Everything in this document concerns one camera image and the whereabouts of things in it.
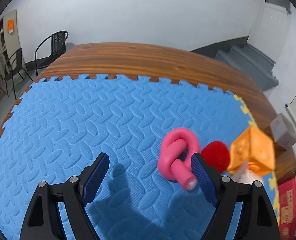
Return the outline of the light orange toy cube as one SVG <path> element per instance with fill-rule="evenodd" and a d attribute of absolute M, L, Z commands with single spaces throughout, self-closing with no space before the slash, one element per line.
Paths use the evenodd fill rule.
<path fill-rule="evenodd" d="M 232 142 L 227 171 L 234 174 L 246 160 L 248 169 L 261 177 L 276 167 L 273 140 L 255 126 L 249 126 Z"/>

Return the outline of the red pompom ball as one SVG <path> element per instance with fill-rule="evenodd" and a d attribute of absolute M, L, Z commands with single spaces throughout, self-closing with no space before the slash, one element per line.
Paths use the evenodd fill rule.
<path fill-rule="evenodd" d="M 224 173 L 230 164 L 229 149 L 221 141 L 209 143 L 202 149 L 200 154 L 207 165 L 214 167 L 219 173 Z"/>

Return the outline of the pink knotted foam tube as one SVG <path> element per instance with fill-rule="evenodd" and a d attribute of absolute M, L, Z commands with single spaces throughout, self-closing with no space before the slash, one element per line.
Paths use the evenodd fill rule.
<path fill-rule="evenodd" d="M 197 179 L 192 173 L 191 158 L 199 151 L 198 138 L 191 130 L 173 129 L 161 143 L 157 168 L 167 180 L 176 181 L 184 190 L 192 190 Z"/>

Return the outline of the red storage box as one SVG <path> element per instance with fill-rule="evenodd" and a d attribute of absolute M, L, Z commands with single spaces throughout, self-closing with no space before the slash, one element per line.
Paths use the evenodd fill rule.
<path fill-rule="evenodd" d="M 296 233 L 296 179 L 279 185 L 280 237 L 294 239 Z"/>

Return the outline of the white tape roll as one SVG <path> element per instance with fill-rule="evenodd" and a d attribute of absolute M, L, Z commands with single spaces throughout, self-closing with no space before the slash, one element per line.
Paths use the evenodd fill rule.
<path fill-rule="evenodd" d="M 233 174 L 232 180 L 236 183 L 252 184 L 255 180 L 264 184 L 264 180 L 258 174 L 248 169 L 248 160 L 244 161 L 242 165 Z"/>

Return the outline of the grey metal tin box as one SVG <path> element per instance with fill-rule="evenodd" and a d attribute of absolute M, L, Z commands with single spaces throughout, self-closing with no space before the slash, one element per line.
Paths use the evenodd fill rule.
<path fill-rule="evenodd" d="M 292 122 L 279 113 L 270 123 L 273 140 L 282 148 L 288 150 L 296 143 L 296 131 Z"/>

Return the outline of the blue foam puzzle mat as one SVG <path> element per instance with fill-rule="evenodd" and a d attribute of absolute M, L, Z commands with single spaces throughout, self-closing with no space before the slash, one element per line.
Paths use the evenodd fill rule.
<path fill-rule="evenodd" d="M 185 191 L 160 175 L 160 144 L 184 127 L 201 146 L 230 145 L 252 123 L 232 92 L 184 81 L 83 75 L 34 83 L 0 136 L 0 230 L 19 239 L 38 183 L 63 183 L 105 152 L 108 172 L 86 206 L 101 239 L 200 239 L 214 207 L 199 187 Z"/>

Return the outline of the black metal chair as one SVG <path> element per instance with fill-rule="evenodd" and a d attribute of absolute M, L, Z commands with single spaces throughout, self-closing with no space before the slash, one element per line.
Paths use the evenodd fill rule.
<path fill-rule="evenodd" d="M 34 53 L 34 63 L 35 63 L 35 73 L 38 76 L 38 71 L 40 69 L 47 68 L 51 63 L 58 59 L 61 55 L 66 52 L 66 41 L 69 37 L 68 31 L 62 30 L 53 33 L 49 37 L 45 38 L 39 46 L 36 48 Z M 40 47 L 47 41 L 51 39 L 51 54 L 46 57 L 42 62 L 38 63 L 37 53 Z"/>
<path fill-rule="evenodd" d="M 11 57 L 7 60 L 7 62 L 4 65 L 4 78 L 3 80 L 5 81 L 5 85 L 6 85 L 6 91 L 7 91 L 7 96 L 9 96 L 9 92 L 8 92 L 8 85 L 7 82 L 9 80 L 12 81 L 12 85 L 13 85 L 13 93 L 14 93 L 14 98 L 15 100 L 17 100 L 17 96 L 16 96 L 16 92 L 15 92 L 15 82 L 14 82 L 14 76 L 16 74 L 19 74 L 19 76 L 25 80 L 23 78 L 23 76 L 21 75 L 21 70 L 23 70 L 27 76 L 29 77 L 29 79 L 31 81 L 33 81 L 33 79 L 31 78 L 31 76 L 28 74 L 27 69 L 23 66 L 24 62 L 23 62 L 23 56 L 22 56 L 22 48 L 19 48 L 18 50 L 16 50 Z"/>

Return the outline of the grey staircase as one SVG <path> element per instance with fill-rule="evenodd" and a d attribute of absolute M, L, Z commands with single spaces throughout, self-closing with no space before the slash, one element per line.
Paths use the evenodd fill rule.
<path fill-rule="evenodd" d="M 272 73 L 275 62 L 249 44 L 234 45 L 227 53 L 218 50 L 215 59 L 246 74 L 262 91 L 279 85 Z"/>

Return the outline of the white shelf cabinet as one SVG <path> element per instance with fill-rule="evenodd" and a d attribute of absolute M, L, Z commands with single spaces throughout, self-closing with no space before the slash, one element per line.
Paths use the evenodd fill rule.
<path fill-rule="evenodd" d="M 0 20 L 0 79 L 5 76 L 4 71 L 10 73 L 10 62 L 5 64 L 12 55 L 20 48 L 19 35 L 17 31 L 17 10 L 13 10 L 3 16 Z"/>

